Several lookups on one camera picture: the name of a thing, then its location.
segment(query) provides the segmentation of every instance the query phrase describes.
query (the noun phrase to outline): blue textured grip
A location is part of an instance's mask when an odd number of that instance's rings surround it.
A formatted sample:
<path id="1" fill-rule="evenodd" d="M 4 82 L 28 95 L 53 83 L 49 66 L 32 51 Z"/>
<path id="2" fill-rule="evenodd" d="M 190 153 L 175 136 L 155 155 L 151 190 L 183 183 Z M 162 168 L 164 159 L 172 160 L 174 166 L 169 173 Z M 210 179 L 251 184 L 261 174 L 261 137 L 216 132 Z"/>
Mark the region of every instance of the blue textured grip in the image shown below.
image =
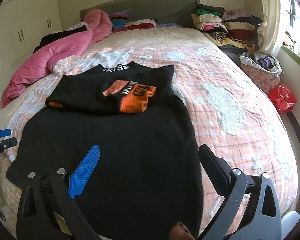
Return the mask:
<path id="1" fill-rule="evenodd" d="M 11 135 L 11 130 L 10 129 L 5 129 L 0 131 L 0 138 L 10 136 Z"/>
<path id="2" fill-rule="evenodd" d="M 100 149 L 98 145 L 93 145 L 78 167 L 72 173 L 69 180 L 68 192 L 70 197 L 80 195 L 86 186 L 91 173 L 97 165 L 100 158 Z"/>

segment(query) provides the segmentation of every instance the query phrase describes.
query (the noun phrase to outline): patterned bedspread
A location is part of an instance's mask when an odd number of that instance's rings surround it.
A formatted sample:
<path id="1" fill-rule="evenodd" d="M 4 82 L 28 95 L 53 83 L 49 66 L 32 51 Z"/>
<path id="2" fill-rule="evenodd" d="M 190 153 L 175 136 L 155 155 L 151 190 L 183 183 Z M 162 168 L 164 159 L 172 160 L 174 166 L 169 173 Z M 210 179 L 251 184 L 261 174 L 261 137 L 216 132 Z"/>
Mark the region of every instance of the patterned bedspread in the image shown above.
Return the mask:
<path id="1" fill-rule="evenodd" d="M 135 61 L 149 67 L 174 65 L 172 87 L 189 111 L 198 146 L 207 144 L 217 157 L 246 174 L 267 171 L 274 182 L 280 211 L 294 203 L 297 166 L 285 127 L 270 100 L 220 49 L 190 28 L 154 28 L 114 33 L 88 48 L 81 57 L 60 60 L 54 73 L 33 84 L 0 109 L 0 129 L 10 128 L 18 141 L 26 122 L 41 108 L 62 75 L 77 75 L 98 64 L 114 68 Z M 21 190 L 5 173 L 18 146 L 0 159 L 0 207 L 10 206 L 14 215 L 8 222 L 15 233 Z M 218 196 L 202 169 L 204 229 L 220 207 Z M 242 201 L 231 231 L 236 230 L 249 197 Z"/>

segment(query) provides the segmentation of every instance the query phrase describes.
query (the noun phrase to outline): silver bolt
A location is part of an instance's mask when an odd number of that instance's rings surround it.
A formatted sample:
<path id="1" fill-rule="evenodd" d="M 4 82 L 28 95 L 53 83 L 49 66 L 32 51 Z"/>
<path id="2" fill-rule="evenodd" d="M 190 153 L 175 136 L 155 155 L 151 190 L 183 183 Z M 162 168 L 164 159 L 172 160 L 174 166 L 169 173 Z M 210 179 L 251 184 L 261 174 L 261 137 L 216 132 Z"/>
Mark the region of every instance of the silver bolt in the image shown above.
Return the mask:
<path id="1" fill-rule="evenodd" d="M 237 168 L 233 169 L 232 172 L 235 174 L 235 175 L 240 175 L 241 174 L 241 171 Z"/>
<path id="2" fill-rule="evenodd" d="M 57 171 L 57 173 L 58 173 L 59 175 L 65 174 L 65 172 L 66 172 L 66 169 L 64 169 L 64 168 L 60 168 L 60 169 Z"/>
<path id="3" fill-rule="evenodd" d="M 30 172 L 29 175 L 28 175 L 28 178 L 29 179 L 33 179 L 35 176 L 35 173 L 34 172 Z"/>
<path id="4" fill-rule="evenodd" d="M 270 178 L 270 174 L 267 173 L 267 172 L 264 172 L 263 173 L 263 177 L 266 178 L 266 179 L 269 179 Z"/>

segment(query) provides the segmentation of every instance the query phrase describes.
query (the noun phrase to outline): wardrobe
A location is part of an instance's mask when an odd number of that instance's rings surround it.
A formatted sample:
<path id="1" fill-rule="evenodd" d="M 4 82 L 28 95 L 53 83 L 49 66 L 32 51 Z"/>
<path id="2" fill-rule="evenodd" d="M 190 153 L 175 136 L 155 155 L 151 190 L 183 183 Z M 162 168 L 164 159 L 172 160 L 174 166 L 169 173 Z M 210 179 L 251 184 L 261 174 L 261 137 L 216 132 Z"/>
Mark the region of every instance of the wardrobe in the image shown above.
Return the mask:
<path id="1" fill-rule="evenodd" d="M 13 74 L 43 36 L 61 31 L 58 0 L 4 0 L 0 5 L 0 100 Z"/>

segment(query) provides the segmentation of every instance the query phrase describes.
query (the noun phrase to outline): gray headboard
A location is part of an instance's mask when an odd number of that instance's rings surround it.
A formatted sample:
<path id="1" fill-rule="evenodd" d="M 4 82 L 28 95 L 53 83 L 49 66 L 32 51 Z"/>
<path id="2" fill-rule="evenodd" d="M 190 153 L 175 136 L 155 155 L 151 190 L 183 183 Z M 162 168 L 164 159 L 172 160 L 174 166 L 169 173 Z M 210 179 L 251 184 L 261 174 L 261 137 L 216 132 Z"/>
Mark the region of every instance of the gray headboard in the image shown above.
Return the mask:
<path id="1" fill-rule="evenodd" d="M 80 18 L 83 21 L 93 9 L 100 9 L 107 14 L 130 9 L 129 22 L 152 19 L 158 20 L 158 23 L 178 23 L 194 28 L 191 14 L 195 13 L 197 4 L 200 4 L 200 0 L 115 0 L 81 10 Z"/>

